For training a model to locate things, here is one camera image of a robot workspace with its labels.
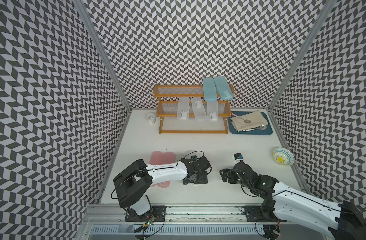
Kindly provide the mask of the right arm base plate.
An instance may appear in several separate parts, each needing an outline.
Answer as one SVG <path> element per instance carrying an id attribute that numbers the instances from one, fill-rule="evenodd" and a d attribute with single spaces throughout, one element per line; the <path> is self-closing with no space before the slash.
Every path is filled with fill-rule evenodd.
<path id="1" fill-rule="evenodd" d="M 286 220 L 281 220 L 277 218 L 274 214 L 274 207 L 268 206 L 243 206 L 240 211 L 247 218 L 249 223 L 252 222 L 287 222 Z"/>

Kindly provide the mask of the clear pencil case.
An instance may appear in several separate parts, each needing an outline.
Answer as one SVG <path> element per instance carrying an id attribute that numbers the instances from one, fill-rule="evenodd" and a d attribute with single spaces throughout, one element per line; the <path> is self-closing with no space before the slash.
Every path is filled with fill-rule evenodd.
<path id="1" fill-rule="evenodd" d="M 219 119 L 218 102 L 206 103 L 207 120 L 210 122 L 216 122 Z"/>
<path id="2" fill-rule="evenodd" d="M 196 151 L 193 149 L 184 152 L 184 164 L 187 167 L 188 171 L 188 175 L 185 178 L 188 178 L 192 175 L 201 175 L 198 161 L 203 157 L 203 155 L 203 151 Z"/>
<path id="3" fill-rule="evenodd" d="M 191 104 L 196 121 L 206 121 L 207 115 L 202 98 L 200 97 L 191 98 Z"/>
<path id="4" fill-rule="evenodd" d="M 180 97 L 178 100 L 177 119 L 187 120 L 190 112 L 190 98 Z"/>

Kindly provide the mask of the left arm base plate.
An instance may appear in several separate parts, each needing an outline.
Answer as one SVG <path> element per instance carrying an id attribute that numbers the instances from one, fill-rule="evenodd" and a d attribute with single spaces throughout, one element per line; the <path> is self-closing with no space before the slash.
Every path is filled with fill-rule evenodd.
<path id="1" fill-rule="evenodd" d="M 126 211 L 125 222 L 145 223 L 151 221 L 151 218 L 154 218 L 153 222 L 164 222 L 165 215 L 166 206 L 163 205 L 151 206 L 151 209 L 143 215 L 138 215 L 134 209 L 129 208 Z"/>

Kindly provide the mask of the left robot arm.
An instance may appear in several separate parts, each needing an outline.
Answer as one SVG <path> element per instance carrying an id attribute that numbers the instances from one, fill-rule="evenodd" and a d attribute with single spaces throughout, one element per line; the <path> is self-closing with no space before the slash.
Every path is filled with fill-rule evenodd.
<path id="1" fill-rule="evenodd" d="M 111 198 L 117 200 L 126 212 L 143 217 L 153 211 L 146 195 L 151 186 L 168 181 L 180 181 L 183 185 L 207 184 L 212 166 L 205 155 L 198 158 L 195 153 L 191 152 L 175 163 L 163 165 L 136 160 L 113 179 Z"/>

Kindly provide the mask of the pink pencil case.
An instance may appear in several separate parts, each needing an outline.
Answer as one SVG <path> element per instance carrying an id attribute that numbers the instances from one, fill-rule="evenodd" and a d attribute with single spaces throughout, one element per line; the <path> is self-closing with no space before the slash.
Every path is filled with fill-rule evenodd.
<path id="1" fill-rule="evenodd" d="M 163 153 L 163 158 L 160 164 L 173 164 L 176 162 L 176 155 L 173 152 Z M 160 188 L 168 188 L 170 186 L 170 181 L 157 184 Z"/>
<path id="2" fill-rule="evenodd" d="M 168 163 L 168 160 L 165 156 L 165 153 L 155 151 L 151 154 L 150 162 L 151 165 L 164 165 Z M 151 187 L 159 187 L 159 188 L 167 188 L 169 186 L 169 182 L 165 183 L 158 183 L 155 185 L 152 185 Z"/>

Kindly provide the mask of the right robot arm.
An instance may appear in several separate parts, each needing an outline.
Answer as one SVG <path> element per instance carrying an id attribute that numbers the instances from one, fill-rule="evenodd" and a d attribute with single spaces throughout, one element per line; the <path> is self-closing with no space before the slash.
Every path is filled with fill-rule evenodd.
<path id="1" fill-rule="evenodd" d="M 341 204 L 298 191 L 268 175 L 259 175 L 243 161 L 220 170 L 224 183 L 239 184 L 263 199 L 251 222 L 291 222 L 335 240 L 366 240 L 366 220 L 351 202 Z"/>

